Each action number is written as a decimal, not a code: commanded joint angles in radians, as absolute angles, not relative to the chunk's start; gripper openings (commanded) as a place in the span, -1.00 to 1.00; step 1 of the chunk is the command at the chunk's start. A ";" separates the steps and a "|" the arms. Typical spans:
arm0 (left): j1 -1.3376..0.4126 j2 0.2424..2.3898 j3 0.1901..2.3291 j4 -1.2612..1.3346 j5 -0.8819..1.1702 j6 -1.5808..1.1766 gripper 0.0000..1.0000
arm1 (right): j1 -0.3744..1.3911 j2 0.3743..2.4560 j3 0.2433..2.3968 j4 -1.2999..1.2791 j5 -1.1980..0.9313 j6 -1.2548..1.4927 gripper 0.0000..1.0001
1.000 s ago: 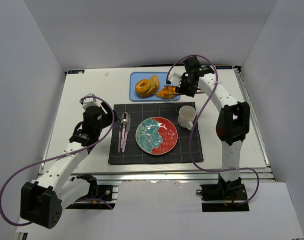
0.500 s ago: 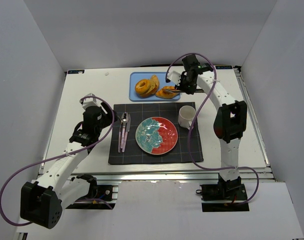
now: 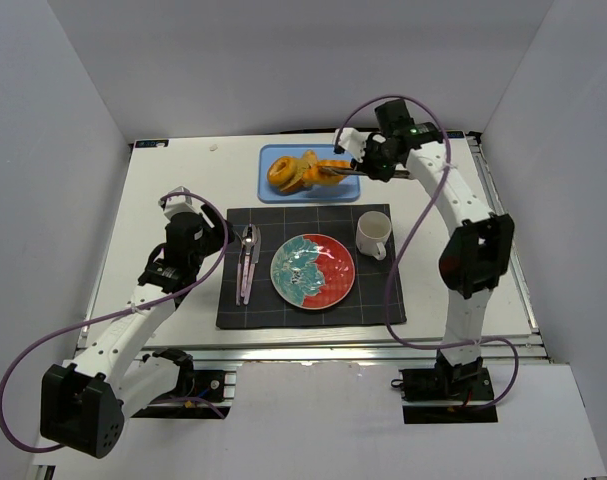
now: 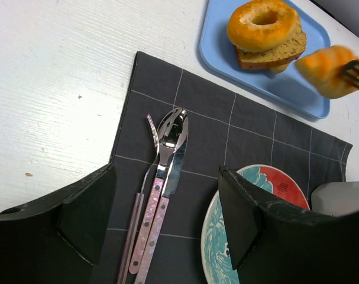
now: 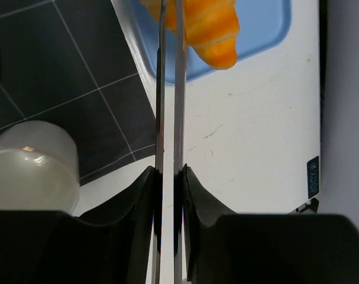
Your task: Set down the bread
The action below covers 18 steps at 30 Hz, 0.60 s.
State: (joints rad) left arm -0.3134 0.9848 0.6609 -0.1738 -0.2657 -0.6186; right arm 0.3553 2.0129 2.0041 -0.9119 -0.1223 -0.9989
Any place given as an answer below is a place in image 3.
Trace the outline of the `orange croissant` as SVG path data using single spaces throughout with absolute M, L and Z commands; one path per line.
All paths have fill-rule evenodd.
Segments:
M 345 160 L 319 160 L 308 168 L 302 176 L 306 187 L 335 186 L 345 179 L 343 175 L 331 173 L 329 168 L 350 169 L 350 162 Z

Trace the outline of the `orange bagel bread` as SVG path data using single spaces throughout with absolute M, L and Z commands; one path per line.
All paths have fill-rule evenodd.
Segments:
M 294 157 L 280 157 L 269 167 L 267 181 L 270 185 L 280 188 L 295 177 L 297 170 L 298 163 Z

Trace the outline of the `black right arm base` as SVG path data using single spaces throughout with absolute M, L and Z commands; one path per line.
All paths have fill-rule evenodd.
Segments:
M 451 366 L 437 355 L 430 368 L 408 368 L 390 381 L 403 402 L 406 425 L 489 424 L 498 422 L 494 389 L 488 369 L 478 357 Z

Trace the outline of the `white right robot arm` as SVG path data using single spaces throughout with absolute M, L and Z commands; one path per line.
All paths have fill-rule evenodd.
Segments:
M 496 214 L 472 191 L 453 164 L 446 129 L 435 116 L 416 122 L 408 109 L 413 102 L 402 95 L 371 100 L 377 130 L 365 133 L 342 124 L 333 147 L 351 156 L 347 175 L 388 182 L 405 174 L 418 181 L 429 197 L 418 224 L 432 210 L 440 214 L 449 234 L 438 260 L 449 293 L 445 333 L 432 348 L 434 366 L 403 373 L 402 387 L 409 401 L 464 402 L 482 379 L 487 305 L 509 267 L 514 221 Z

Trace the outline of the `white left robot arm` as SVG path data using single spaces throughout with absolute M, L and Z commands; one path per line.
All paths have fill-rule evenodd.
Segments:
M 132 364 L 199 280 L 203 261 L 234 236 L 208 204 L 166 199 L 161 206 L 169 221 L 165 241 L 150 254 L 125 314 L 69 365 L 53 365 L 42 378 L 41 435 L 95 458 L 105 457 L 126 421 L 154 400 L 193 390 L 193 358 L 181 350 L 164 348 Z

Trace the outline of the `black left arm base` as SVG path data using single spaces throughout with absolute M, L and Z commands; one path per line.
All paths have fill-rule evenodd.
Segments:
M 232 372 L 189 365 L 192 356 L 177 349 L 145 353 L 140 366 L 152 360 L 171 360 L 179 368 L 177 385 L 136 412 L 134 418 L 223 420 L 230 411 Z

